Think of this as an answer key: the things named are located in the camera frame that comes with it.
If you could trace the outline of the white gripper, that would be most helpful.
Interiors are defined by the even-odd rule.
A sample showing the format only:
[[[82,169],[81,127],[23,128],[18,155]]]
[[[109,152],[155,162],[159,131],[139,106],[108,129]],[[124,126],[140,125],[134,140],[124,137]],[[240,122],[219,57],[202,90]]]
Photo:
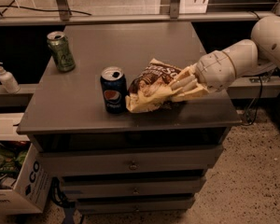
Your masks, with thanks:
[[[207,95],[209,92],[222,91],[235,80],[235,69],[230,57],[223,51],[215,50],[195,64],[184,68],[176,77],[176,85],[187,85],[197,78],[204,86],[191,91],[180,91],[171,97],[172,102],[193,100]]]

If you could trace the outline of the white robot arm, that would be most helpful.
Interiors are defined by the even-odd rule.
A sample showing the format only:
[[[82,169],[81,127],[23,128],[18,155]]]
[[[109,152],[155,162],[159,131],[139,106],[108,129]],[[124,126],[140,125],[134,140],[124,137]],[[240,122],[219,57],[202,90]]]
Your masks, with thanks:
[[[261,73],[276,66],[280,70],[280,17],[260,19],[251,38],[224,50],[214,50],[184,68],[170,83],[170,100],[182,102],[222,91],[237,78]]]

